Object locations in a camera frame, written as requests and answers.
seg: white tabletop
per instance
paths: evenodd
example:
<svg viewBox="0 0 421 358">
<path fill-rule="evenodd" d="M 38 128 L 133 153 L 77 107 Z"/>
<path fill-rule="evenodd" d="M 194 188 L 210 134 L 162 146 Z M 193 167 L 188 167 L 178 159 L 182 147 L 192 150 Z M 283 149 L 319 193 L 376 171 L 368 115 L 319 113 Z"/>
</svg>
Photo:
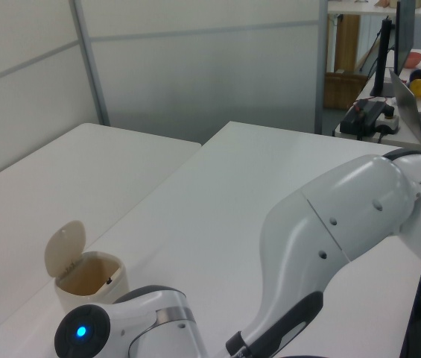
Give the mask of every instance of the white tabletop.
<svg viewBox="0 0 421 358">
<path fill-rule="evenodd" d="M 89 250 L 120 257 L 130 288 L 186 293 L 208 352 L 256 314 L 259 234 L 286 195 L 337 165 L 386 145 L 230 122 Z M 396 237 L 344 267 L 324 307 L 277 356 L 399 357 L 421 270 Z M 49 283 L 0 327 L 0 356 L 54 357 L 64 315 Z"/>
<path fill-rule="evenodd" d="M 375 6 L 377 2 L 378 0 L 369 0 L 368 2 L 331 0 L 328 1 L 328 13 L 347 15 L 396 15 L 395 8 Z M 421 17 L 421 7 L 416 9 L 416 16 Z"/>
<path fill-rule="evenodd" d="M 199 148 L 86 124 L 1 172 L 0 324 L 51 281 L 44 251 L 56 230 L 81 220 L 91 245 Z"/>
<path fill-rule="evenodd" d="M 384 74 L 384 82 L 390 82 L 389 69 L 393 69 L 393 64 L 394 64 L 394 51 L 390 51 L 389 54 L 387 55 L 387 67 L 386 67 L 386 72 Z M 419 65 L 417 65 L 417 68 L 421 69 L 421 62 Z M 403 69 L 400 74 L 400 78 L 402 80 L 407 81 L 409 77 L 411 76 L 412 71 L 413 69 Z M 364 86 L 363 90 L 358 96 L 358 99 L 370 98 L 371 97 L 370 92 L 373 89 L 373 87 L 374 87 L 374 76 L 372 76 L 371 79 L 367 82 L 366 86 Z M 384 101 L 384 100 L 386 100 L 386 98 L 378 97 L 378 98 L 372 99 L 372 101 Z M 399 115 L 395 98 L 388 98 L 387 104 L 394 106 L 395 108 L 394 113 L 396 115 Z M 421 112 L 421 98 L 417 99 L 417 108 Z M 379 139 L 379 135 L 380 135 L 379 133 L 375 133 L 372 136 L 364 137 L 363 140 L 377 143 Z M 355 139 L 355 136 L 341 133 L 339 130 L 339 125 L 335 129 L 335 136 L 340 137 L 340 138 Z M 394 135 L 388 134 L 386 136 L 383 136 L 382 143 L 387 144 L 387 145 L 395 145 L 399 147 L 404 147 L 407 149 L 421 150 L 421 144 L 419 143 L 417 138 L 414 136 L 412 131 L 409 129 L 409 127 L 405 124 L 405 122 L 402 119 L 399 119 L 399 131 Z"/>
</svg>

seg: desk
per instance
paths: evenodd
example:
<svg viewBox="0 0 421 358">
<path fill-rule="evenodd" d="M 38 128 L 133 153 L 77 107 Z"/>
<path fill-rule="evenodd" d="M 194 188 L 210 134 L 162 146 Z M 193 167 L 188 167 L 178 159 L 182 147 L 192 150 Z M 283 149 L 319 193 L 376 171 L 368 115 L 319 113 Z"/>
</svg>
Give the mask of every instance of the desk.
<svg viewBox="0 0 421 358">
<path fill-rule="evenodd" d="M 388 54 L 387 63 L 390 66 L 386 68 L 386 73 L 384 75 L 386 78 L 384 80 L 390 81 L 390 75 L 389 75 L 388 69 L 393 68 L 393 64 L 394 64 L 394 52 L 393 51 L 391 51 Z M 402 72 L 401 72 L 400 78 L 403 79 L 403 80 L 408 80 L 412 71 L 413 71 L 413 69 L 403 69 Z M 362 92 L 358 96 L 358 99 L 369 98 L 371 89 L 373 87 L 374 87 L 374 76 L 372 76 L 371 79 L 367 82 L 366 86 L 363 88 Z M 374 101 L 384 101 L 385 98 L 374 98 L 373 100 Z M 387 103 L 391 106 L 394 106 L 395 109 L 396 109 L 394 111 L 394 113 L 396 115 L 399 115 L 399 112 L 397 111 L 395 98 L 388 99 Z M 417 107 L 418 107 L 419 111 L 421 112 L 421 98 L 417 99 Z M 399 126 L 400 126 L 400 128 L 399 128 L 398 133 L 396 133 L 394 135 L 388 134 L 387 136 L 383 136 L 381 143 L 387 144 L 387 145 L 396 145 L 396 146 L 400 146 L 400 147 L 404 147 L 404 148 L 408 148 L 408 149 L 421 150 L 420 143 L 417 141 L 416 137 L 412 134 L 412 131 L 405 124 L 403 119 L 399 120 Z M 373 136 L 364 137 L 363 140 L 367 141 L 367 142 L 377 143 L 378 139 L 379 139 L 379 135 L 380 135 L 379 133 L 376 133 Z M 355 139 L 355 136 L 341 133 L 340 130 L 339 130 L 339 125 L 335 129 L 335 136 L 340 137 L 340 138 Z"/>
<path fill-rule="evenodd" d="M 186 293 L 212 356 L 259 308 L 268 211 L 335 166 L 393 149 L 230 122 L 89 250 L 120 257 L 131 289 Z M 277 357 L 399 357 L 420 271 L 421 260 L 387 238 L 338 272 L 319 316 Z M 54 357 L 63 314 L 49 283 L 0 327 L 0 357 Z"/>
<path fill-rule="evenodd" d="M 0 324 L 51 281 L 44 252 L 56 230 L 81 220 L 91 245 L 199 148 L 85 124 L 1 172 Z"/>
</svg>

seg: monitor stand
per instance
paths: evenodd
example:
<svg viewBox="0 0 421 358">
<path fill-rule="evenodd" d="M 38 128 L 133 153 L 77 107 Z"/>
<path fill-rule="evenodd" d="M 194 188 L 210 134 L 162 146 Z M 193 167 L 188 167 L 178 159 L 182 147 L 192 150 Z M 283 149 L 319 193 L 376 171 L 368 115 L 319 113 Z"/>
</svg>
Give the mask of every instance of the monitor stand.
<svg viewBox="0 0 421 358">
<path fill-rule="evenodd" d="M 392 85 L 392 83 L 390 82 L 384 82 L 382 85 L 382 88 L 377 88 L 376 86 L 373 87 L 373 89 L 371 90 L 371 96 L 373 97 L 394 97 L 394 87 Z"/>
</svg>

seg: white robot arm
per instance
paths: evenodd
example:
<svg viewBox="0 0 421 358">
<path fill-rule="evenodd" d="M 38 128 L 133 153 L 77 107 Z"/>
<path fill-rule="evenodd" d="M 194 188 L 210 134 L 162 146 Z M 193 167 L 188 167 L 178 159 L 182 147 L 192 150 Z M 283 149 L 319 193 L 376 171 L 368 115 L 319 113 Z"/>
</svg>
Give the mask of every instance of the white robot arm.
<svg viewBox="0 0 421 358">
<path fill-rule="evenodd" d="M 281 200 L 262 228 L 260 309 L 216 358 L 273 357 L 319 313 L 332 277 L 392 234 L 421 256 L 421 154 L 359 157 Z M 208 357 L 185 295 L 160 286 L 71 311 L 55 348 L 69 358 Z"/>
</svg>

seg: black cable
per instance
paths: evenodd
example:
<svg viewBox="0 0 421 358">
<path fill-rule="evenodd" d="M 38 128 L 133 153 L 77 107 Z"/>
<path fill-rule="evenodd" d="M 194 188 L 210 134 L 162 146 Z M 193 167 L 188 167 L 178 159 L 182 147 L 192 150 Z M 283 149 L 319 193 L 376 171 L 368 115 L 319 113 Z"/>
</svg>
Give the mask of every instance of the black cable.
<svg viewBox="0 0 421 358">
<path fill-rule="evenodd" d="M 370 48 L 370 49 L 369 49 L 369 51 L 367 52 L 367 56 L 366 56 L 366 58 L 364 58 L 364 62 L 362 63 L 361 68 L 359 69 L 359 72 L 362 72 L 362 68 L 363 68 L 363 67 L 364 67 L 364 65 L 366 64 L 367 59 L 369 58 L 369 56 L 371 55 L 371 51 L 373 50 L 374 45 L 375 45 L 375 44 L 376 44 L 376 42 L 377 42 L 377 39 L 379 38 L 379 36 L 381 36 L 381 30 L 382 30 L 382 28 L 380 28 L 380 29 L 379 29 L 379 32 L 378 32 L 378 33 L 377 33 L 377 35 L 376 35 L 376 39 L 374 40 L 373 45 L 371 46 L 371 48 Z"/>
<path fill-rule="evenodd" d="M 381 144 L 382 137 L 386 135 L 386 131 L 384 129 L 381 130 L 381 135 L 377 141 L 378 144 Z"/>
</svg>

